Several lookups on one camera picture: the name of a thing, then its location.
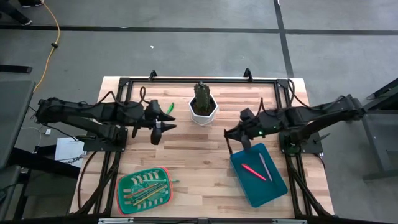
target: yellow cable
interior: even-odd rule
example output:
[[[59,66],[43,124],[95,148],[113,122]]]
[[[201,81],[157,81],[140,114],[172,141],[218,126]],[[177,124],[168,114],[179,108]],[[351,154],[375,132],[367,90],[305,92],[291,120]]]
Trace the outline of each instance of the yellow cable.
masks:
[[[60,36],[61,36],[60,25],[58,24],[57,18],[55,18],[55,15],[52,13],[52,11],[49,9],[49,7],[47,7],[47,5],[46,5],[44,2],[43,2],[43,5],[44,5],[45,8],[49,11],[49,13],[51,14],[51,16],[54,18],[55,24],[57,25],[58,37],[57,37],[57,40],[56,40],[54,43],[58,45],[58,41],[60,40]],[[50,51],[49,56],[47,57],[47,61],[46,61],[46,63],[45,63],[45,67],[44,67],[44,72],[43,72],[42,78],[40,79],[40,81],[39,81],[38,84],[36,85],[36,87],[35,87],[35,89],[33,90],[33,92],[35,92],[36,89],[37,89],[37,88],[40,86],[40,84],[42,83],[42,81],[43,81],[43,79],[44,79],[44,76],[45,76],[45,74],[47,73],[47,67],[49,66],[49,61],[50,61],[50,58],[51,58],[52,54],[54,53],[54,50],[55,50],[55,47],[53,46],[53,47],[51,48],[51,51]]]

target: blue tray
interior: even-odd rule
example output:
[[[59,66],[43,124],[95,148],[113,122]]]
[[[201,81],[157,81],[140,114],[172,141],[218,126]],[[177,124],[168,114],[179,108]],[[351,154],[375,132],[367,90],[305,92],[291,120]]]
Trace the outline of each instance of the blue tray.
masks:
[[[262,165],[259,152],[264,157],[268,171],[272,177],[272,182]],[[231,163],[251,206],[259,207],[287,193],[286,184],[280,176],[264,144],[256,144],[250,150],[243,150],[233,154],[231,156]],[[265,177],[267,181],[263,181],[244,169],[242,164],[247,164],[257,173]]]

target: white paper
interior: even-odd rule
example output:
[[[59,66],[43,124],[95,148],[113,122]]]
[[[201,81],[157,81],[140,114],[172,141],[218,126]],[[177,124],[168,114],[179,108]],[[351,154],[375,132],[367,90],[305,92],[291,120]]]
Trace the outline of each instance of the white paper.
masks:
[[[83,151],[83,146],[85,144],[81,141],[75,141],[73,138],[58,138],[57,148],[55,150],[55,160],[61,160],[60,162],[72,161],[72,158],[80,157],[85,155],[86,152]],[[83,158],[71,163],[75,167],[81,167]]]

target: wooden tabletop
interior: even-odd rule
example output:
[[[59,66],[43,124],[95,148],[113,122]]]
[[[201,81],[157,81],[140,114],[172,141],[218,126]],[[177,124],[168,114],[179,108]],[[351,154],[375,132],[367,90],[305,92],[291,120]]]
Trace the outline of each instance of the wooden tabletop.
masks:
[[[118,90],[120,77],[104,77],[99,98],[108,91]],[[304,80],[294,78],[297,96],[308,103]],[[210,83],[211,94],[220,110],[215,120],[206,126],[191,121],[188,102],[193,96],[193,83],[135,83],[132,100],[139,101],[139,89],[147,89],[146,100],[158,99],[162,109],[167,111],[171,103],[174,110],[170,115],[177,127],[163,133],[158,146],[150,143],[150,131],[140,129],[136,138],[129,138],[125,152],[122,153],[118,178],[142,169],[165,166],[171,178],[180,180],[174,184],[174,197],[166,205],[148,211],[132,214],[135,217],[213,217],[213,218],[292,218],[292,199],[289,193],[261,207],[253,208],[247,202],[239,182],[229,163],[229,153],[223,130],[236,126],[239,112],[250,108],[258,110],[260,97],[264,98],[266,108],[275,108],[274,87],[267,84],[229,84]],[[285,157],[280,153],[277,134],[267,135],[265,139],[256,138],[252,145],[263,142],[286,186],[289,188]],[[242,149],[240,142],[231,140],[235,152]],[[100,179],[104,153],[97,153],[88,164],[81,185],[81,199],[88,200]],[[303,154],[303,165],[308,188],[326,211],[333,213],[325,171],[319,158]],[[303,198],[297,186],[300,208],[304,212]],[[104,209],[108,188],[104,191],[101,211]],[[114,195],[112,216],[121,216]],[[77,210],[77,196],[73,198],[71,212]]]

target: cactus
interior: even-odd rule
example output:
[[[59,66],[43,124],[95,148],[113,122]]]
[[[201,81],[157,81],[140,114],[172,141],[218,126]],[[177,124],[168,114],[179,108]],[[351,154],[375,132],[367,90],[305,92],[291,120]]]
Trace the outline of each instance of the cactus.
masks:
[[[193,87],[193,90],[195,91],[196,102],[194,108],[196,114],[208,116],[213,111],[213,107],[210,103],[211,96],[209,86],[201,81]]]

